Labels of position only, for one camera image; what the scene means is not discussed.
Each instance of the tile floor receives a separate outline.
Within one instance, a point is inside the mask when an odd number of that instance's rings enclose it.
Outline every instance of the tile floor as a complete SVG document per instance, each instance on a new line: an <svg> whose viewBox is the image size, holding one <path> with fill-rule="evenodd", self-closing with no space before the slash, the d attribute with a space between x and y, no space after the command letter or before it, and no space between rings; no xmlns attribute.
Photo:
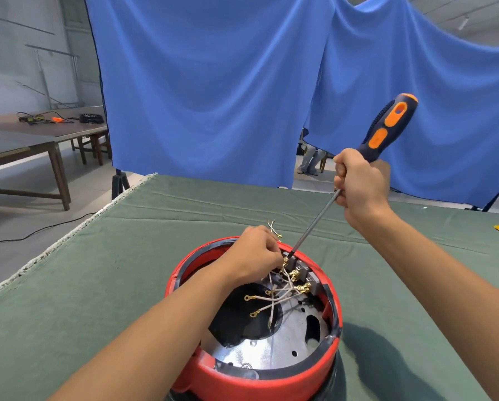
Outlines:
<svg viewBox="0 0 499 401"><path fill-rule="evenodd" d="M69 188L71 191L71 209L63 211L62 204L56 200L0 195L0 239L23 238L36 229L74 220L75 218L95 213L111 199L111 179L115 170L109 164L102 167L91 156L88 165L80 161L78 152L71 150L69 143L61 144ZM135 185L142 176L127 173L131 185ZM293 188L299 190L333 192L333 163L328 160L324 173L316 177L294 173ZM0 187L13 189L36 189L37 191L55 191L56 185L47 155L38 155L25 161L0 167ZM447 202L421 200L405 194L391 193L391 200L414 202L417 204L440 205L465 208L465 205ZM499 199L492 208L499 212ZM39 232L20 242L0 243L0 282L5 280L33 257L67 234L87 217Z"/></svg>

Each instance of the jeans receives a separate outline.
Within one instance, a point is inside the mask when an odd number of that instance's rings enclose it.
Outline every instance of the jeans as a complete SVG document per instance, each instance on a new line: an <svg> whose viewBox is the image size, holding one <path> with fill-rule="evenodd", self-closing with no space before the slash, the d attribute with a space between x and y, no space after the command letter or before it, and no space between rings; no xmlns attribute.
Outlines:
<svg viewBox="0 0 499 401"><path fill-rule="evenodd" d="M298 170L301 170L304 173L316 174L316 165L326 156L326 154L326 151L307 144L307 152L303 155L303 160L301 161Z"/></svg>

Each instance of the tablecloth edge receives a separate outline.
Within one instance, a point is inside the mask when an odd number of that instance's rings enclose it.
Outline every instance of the tablecloth edge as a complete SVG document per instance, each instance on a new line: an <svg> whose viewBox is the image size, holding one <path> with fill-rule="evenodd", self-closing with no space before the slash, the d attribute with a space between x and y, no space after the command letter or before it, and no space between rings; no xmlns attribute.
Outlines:
<svg viewBox="0 0 499 401"><path fill-rule="evenodd" d="M139 181L138 184L132 186L128 190L125 190L123 193L118 195L114 200L106 204L103 208L101 208L99 211L97 211L94 215L92 215L90 218L88 218L86 221L80 223L77 225L75 228L73 228L69 233L67 233L65 236L60 238L58 241L53 243L51 246L49 246L47 249L45 249L40 255L34 257L31 259L28 263L26 263L23 267L21 267L17 272L12 274L9 278L6 280L2 281L0 283L0 292L10 285L13 281L18 279L19 277L23 276L26 271L31 269L33 266L35 266L40 260L44 259L45 257L49 256L52 252L54 252L56 249L58 249L62 244L64 244L66 241L68 241L71 237L76 235L80 230L84 229L86 226L88 226L91 222L93 222L95 219L97 219L99 216L101 216L104 212L106 212L108 209L112 208L116 203L118 203L120 200L128 196L130 193L132 193L134 190L151 180L157 173L149 174L146 175L145 177L142 178L142 180Z"/></svg>

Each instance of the blue curtain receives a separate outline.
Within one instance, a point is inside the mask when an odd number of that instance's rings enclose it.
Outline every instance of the blue curtain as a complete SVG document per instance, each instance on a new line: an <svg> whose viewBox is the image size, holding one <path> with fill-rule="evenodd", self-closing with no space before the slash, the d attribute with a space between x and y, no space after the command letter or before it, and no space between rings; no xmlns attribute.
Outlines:
<svg viewBox="0 0 499 401"><path fill-rule="evenodd" d="M113 165L290 187L331 0L86 0Z"/></svg>
<svg viewBox="0 0 499 401"><path fill-rule="evenodd" d="M304 124L338 153L409 92L393 187L480 207L499 192L499 48L407 0L86 1L116 168L290 187Z"/></svg>
<svg viewBox="0 0 499 401"><path fill-rule="evenodd" d="M334 3L306 140L357 147L389 100L413 93L413 120L382 155L393 187L483 207L499 192L499 48L442 32L407 0Z"/></svg>

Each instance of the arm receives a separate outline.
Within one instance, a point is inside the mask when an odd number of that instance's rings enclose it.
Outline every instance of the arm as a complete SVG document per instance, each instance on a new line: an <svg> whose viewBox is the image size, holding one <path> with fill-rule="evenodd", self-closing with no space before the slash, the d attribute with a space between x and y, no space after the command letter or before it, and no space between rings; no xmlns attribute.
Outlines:
<svg viewBox="0 0 499 401"><path fill-rule="evenodd" d="M345 189L337 201L348 222L418 299L489 397L499 401L499 289L393 213L388 164L370 165L350 149L335 162L335 187Z"/></svg>
<svg viewBox="0 0 499 401"><path fill-rule="evenodd" d="M231 249L123 331L50 401L163 399L231 291L282 262L265 227L247 228Z"/></svg>

